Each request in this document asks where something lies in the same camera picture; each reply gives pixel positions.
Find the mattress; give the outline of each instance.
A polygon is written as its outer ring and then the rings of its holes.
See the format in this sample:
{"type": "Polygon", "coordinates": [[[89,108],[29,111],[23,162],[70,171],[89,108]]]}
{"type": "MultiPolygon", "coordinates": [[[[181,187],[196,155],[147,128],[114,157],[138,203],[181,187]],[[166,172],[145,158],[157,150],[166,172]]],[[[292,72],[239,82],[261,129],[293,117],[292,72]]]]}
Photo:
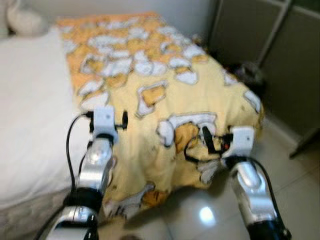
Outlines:
{"type": "MultiPolygon", "coordinates": [[[[5,239],[39,228],[70,187],[65,141],[79,110],[62,46],[55,27],[42,37],[0,42],[0,236],[5,239]]],[[[88,125],[79,121],[71,135],[74,168],[88,143],[88,125]]]]}

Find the silver metal joint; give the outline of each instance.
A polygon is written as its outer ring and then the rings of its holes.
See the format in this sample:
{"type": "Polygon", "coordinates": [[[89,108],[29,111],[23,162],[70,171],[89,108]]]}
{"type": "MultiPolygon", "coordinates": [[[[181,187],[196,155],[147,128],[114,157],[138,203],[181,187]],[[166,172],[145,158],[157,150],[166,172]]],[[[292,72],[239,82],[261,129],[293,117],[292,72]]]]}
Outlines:
{"type": "Polygon", "coordinates": [[[250,162],[237,163],[231,170],[231,178],[246,226],[277,218],[266,181],[250,162]]]}
{"type": "Polygon", "coordinates": [[[112,154],[111,142],[96,138],[85,155],[77,188],[92,188],[104,194],[113,167],[112,154]]]}

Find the white wall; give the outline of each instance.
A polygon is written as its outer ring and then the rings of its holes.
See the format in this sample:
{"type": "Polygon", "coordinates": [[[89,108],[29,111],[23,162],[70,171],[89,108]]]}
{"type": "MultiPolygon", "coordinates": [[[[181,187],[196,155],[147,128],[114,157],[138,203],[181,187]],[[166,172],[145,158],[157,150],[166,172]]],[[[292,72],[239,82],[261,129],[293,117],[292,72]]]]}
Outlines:
{"type": "Polygon", "coordinates": [[[209,34],[216,0],[26,0],[49,17],[155,11],[184,34],[209,34]]]}

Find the bed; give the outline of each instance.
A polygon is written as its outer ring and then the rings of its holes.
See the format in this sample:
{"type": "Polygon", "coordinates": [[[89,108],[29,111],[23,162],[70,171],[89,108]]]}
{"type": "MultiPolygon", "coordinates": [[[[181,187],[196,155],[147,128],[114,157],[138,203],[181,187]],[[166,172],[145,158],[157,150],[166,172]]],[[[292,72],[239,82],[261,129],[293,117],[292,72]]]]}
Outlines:
{"type": "MultiPolygon", "coordinates": [[[[229,126],[261,129],[259,98],[156,13],[59,19],[46,36],[0,48],[1,62],[14,63],[0,66],[0,235],[7,238],[36,230],[68,191],[65,136],[79,111],[113,105],[116,122],[128,111],[103,199],[106,219],[130,218],[182,186],[207,188],[221,166],[208,156],[202,127],[212,135],[229,126]],[[186,161],[184,149],[200,162],[186,161]]],[[[88,126],[83,120],[72,132],[74,168],[88,126]]]]}

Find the white pillow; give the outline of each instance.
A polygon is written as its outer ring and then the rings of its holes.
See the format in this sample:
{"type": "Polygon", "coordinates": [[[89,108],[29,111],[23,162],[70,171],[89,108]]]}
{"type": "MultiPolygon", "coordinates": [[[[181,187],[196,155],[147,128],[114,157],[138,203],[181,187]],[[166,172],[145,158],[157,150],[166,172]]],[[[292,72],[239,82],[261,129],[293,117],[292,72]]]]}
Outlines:
{"type": "Polygon", "coordinates": [[[49,23],[22,0],[8,1],[7,20],[12,30],[21,36],[40,36],[49,30],[49,23]]]}
{"type": "Polygon", "coordinates": [[[0,0],[0,40],[8,37],[8,27],[6,19],[6,3],[5,0],[0,0]]]}

